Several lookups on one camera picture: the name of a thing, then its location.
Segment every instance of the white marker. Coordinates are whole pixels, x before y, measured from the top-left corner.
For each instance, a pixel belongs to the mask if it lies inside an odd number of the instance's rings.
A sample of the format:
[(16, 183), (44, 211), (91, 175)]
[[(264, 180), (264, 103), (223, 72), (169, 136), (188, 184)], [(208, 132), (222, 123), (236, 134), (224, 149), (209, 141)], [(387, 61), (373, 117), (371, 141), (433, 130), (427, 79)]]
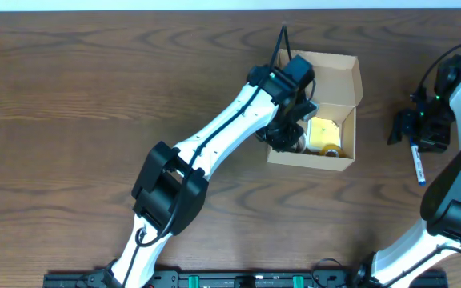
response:
[(424, 178), (423, 163), (421, 162), (421, 156), (419, 155), (419, 148), (410, 138), (410, 147), (412, 148), (412, 158), (414, 159), (415, 174), (417, 174), (417, 181), (421, 186), (426, 185), (426, 179)]

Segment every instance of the yellow object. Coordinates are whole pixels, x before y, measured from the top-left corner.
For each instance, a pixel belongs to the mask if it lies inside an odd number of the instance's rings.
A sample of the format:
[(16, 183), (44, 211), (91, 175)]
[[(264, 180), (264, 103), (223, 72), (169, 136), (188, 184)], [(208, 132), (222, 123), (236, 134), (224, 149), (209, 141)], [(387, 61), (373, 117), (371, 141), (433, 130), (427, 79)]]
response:
[(326, 145), (325, 148), (319, 151), (319, 155), (336, 158), (344, 157), (344, 153), (341, 148), (334, 144)]
[(307, 148), (311, 151), (319, 152), (327, 145), (341, 147), (341, 131), (332, 120), (313, 117), (309, 121), (307, 134)]

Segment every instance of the green strip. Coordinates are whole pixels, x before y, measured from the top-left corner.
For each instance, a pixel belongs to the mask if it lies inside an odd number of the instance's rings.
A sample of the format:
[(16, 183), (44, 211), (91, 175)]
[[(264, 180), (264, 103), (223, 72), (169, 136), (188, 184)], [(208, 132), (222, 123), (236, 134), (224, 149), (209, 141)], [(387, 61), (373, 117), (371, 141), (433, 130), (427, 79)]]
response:
[(302, 276), (293, 276), (293, 288), (303, 288)]
[(188, 277), (188, 288), (198, 288), (198, 276)]

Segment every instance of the tape roll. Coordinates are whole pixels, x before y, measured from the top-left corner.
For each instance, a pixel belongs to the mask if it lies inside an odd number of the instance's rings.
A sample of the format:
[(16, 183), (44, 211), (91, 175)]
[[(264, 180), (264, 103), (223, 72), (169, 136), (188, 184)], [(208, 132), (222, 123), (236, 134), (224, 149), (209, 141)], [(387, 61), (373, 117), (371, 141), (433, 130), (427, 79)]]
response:
[(321, 151), (319, 151), (319, 155), (336, 158), (344, 157), (344, 153), (341, 148), (335, 144), (326, 145)]

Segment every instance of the wooden table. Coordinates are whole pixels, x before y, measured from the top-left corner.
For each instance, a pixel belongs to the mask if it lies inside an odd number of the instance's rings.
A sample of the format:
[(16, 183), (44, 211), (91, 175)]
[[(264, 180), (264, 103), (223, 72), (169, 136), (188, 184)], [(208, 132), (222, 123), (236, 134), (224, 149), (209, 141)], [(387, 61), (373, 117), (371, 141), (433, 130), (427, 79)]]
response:
[[(424, 188), (407, 144), (387, 146), (387, 135), (426, 68), (461, 42), (461, 10), (0, 14), (0, 287), (117, 258), (150, 148), (225, 108), (283, 22), (293, 49), (359, 57), (357, 161), (342, 173), (266, 164), (264, 144), (247, 139), (158, 262), (353, 265), (412, 226)], [(423, 156), (428, 181), (457, 150)], [(440, 265), (461, 286), (461, 256)]]

